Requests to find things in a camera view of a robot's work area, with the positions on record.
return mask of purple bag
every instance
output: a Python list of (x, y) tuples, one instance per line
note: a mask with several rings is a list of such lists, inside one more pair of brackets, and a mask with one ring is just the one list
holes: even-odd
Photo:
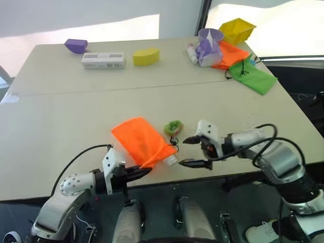
[(213, 40), (213, 46), (211, 46), (208, 39), (203, 39), (199, 42), (196, 52), (201, 67), (217, 65), (223, 59), (223, 54), (216, 40)]

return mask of small bottle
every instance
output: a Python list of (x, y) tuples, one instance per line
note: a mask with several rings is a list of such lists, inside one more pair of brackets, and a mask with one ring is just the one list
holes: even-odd
[(193, 64), (197, 64), (198, 59), (197, 59), (197, 53), (194, 49), (194, 46), (192, 43), (187, 44), (187, 53), (188, 56)]

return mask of green cloth bag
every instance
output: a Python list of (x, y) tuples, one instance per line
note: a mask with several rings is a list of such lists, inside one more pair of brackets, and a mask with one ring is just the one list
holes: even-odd
[(265, 95), (277, 81), (277, 78), (258, 70), (250, 62), (251, 55), (230, 66), (229, 72), (233, 79), (240, 81), (261, 95)]

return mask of purple block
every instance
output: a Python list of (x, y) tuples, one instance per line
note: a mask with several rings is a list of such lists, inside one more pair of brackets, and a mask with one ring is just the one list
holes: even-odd
[(65, 46), (73, 53), (83, 54), (86, 52), (88, 42), (84, 39), (68, 39)]

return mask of white shoe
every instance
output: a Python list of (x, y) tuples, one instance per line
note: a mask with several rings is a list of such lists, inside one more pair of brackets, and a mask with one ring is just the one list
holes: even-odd
[(245, 236), (249, 243), (270, 243), (279, 236), (273, 230), (271, 224), (275, 220), (269, 222), (262, 222), (258, 227), (251, 227), (245, 232)]

